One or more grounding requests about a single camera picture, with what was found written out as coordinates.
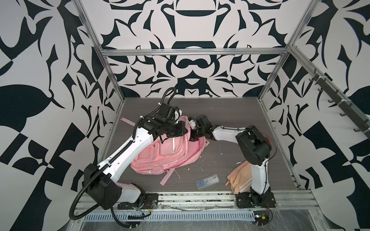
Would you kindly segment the pink school backpack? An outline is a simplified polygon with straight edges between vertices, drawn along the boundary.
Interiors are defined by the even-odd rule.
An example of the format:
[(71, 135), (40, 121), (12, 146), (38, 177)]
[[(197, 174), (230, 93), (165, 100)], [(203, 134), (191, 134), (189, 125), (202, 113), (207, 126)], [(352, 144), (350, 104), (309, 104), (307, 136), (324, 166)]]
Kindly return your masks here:
[(204, 137), (190, 140), (190, 133), (182, 137), (169, 138), (161, 142), (157, 138), (132, 162), (131, 168), (142, 175), (166, 175), (160, 184), (164, 186), (176, 168), (194, 163), (199, 159), (209, 141)]

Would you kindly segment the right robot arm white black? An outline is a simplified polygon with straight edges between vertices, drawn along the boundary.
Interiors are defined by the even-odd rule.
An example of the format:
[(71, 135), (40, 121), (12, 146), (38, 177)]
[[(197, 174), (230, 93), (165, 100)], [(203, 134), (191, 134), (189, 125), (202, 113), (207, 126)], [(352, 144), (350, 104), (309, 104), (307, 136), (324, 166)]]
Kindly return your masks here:
[(254, 125), (246, 128), (230, 128), (212, 125), (205, 115), (189, 119), (191, 140), (201, 137), (213, 141), (237, 143), (249, 164), (251, 164), (251, 195), (263, 199), (271, 194), (268, 182), (268, 161), (272, 146), (267, 136)]

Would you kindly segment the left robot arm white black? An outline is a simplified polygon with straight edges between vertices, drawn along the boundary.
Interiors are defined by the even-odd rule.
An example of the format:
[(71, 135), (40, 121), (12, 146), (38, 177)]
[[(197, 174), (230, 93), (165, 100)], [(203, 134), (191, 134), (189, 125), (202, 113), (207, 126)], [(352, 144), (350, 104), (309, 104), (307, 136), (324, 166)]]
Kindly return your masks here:
[[(131, 162), (156, 139), (164, 142), (162, 136), (169, 139), (187, 134), (185, 123), (179, 120), (181, 110), (170, 105), (176, 92), (175, 87), (167, 89), (158, 107), (148, 115), (140, 116), (131, 137), (120, 148), (98, 165), (89, 164), (86, 167), (83, 187), (69, 210), (71, 220), (81, 219), (98, 207), (104, 210), (112, 209), (122, 194), (122, 188), (117, 182)], [(84, 193), (87, 193), (96, 205), (77, 215), (75, 210)]]

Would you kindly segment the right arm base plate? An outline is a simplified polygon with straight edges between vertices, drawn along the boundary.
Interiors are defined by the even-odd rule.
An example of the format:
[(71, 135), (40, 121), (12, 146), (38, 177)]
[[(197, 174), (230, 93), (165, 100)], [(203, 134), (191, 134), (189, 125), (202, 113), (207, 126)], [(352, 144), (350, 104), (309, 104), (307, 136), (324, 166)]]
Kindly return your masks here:
[(251, 192), (238, 193), (236, 196), (236, 206), (238, 208), (275, 208), (276, 200), (269, 187), (263, 194), (258, 194), (254, 190)]

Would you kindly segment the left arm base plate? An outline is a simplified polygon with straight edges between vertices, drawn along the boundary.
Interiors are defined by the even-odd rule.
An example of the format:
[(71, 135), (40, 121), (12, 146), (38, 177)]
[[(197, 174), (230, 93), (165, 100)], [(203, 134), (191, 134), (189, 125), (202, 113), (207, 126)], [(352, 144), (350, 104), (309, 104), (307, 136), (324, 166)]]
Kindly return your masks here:
[(129, 210), (129, 209), (152, 209), (158, 205), (159, 194), (158, 193), (146, 193), (139, 196), (136, 202), (121, 202), (118, 204), (118, 210)]

